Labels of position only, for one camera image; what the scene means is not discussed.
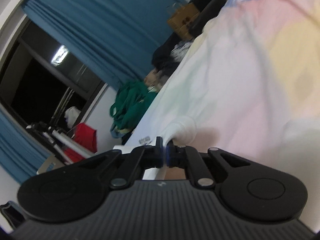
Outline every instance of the blue curtain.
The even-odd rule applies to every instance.
[[[32,141],[1,109],[0,124],[0,164],[11,177],[22,183],[36,175],[50,154]]]
[[[26,0],[28,17],[118,90],[143,79],[170,36],[167,6],[184,0]]]

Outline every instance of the cardboard box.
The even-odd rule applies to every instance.
[[[193,3],[188,3],[176,9],[175,13],[167,20],[169,26],[183,40],[190,40],[193,37],[188,32],[190,25],[198,17],[199,10]]]

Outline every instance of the red bag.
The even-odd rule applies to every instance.
[[[72,138],[76,143],[80,144],[89,151],[96,153],[97,152],[97,130],[92,129],[90,126],[87,126],[85,123],[80,123],[74,127],[74,137]],[[74,150],[67,148],[64,150],[64,153],[74,162],[79,162],[83,159],[79,153]]]

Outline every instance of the metal rivet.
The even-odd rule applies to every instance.
[[[111,185],[114,186],[114,187],[122,187],[125,184],[127,184],[127,181],[125,179],[122,179],[122,178],[116,178],[116,179],[113,179],[111,181]]]
[[[202,187],[211,186],[213,184],[213,180],[209,178],[201,178],[198,180],[198,184]]]

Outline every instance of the green clothing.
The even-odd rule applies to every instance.
[[[110,108],[113,124],[119,130],[133,130],[156,95],[155,92],[149,92],[142,81],[130,81],[124,84],[118,90],[116,101]]]

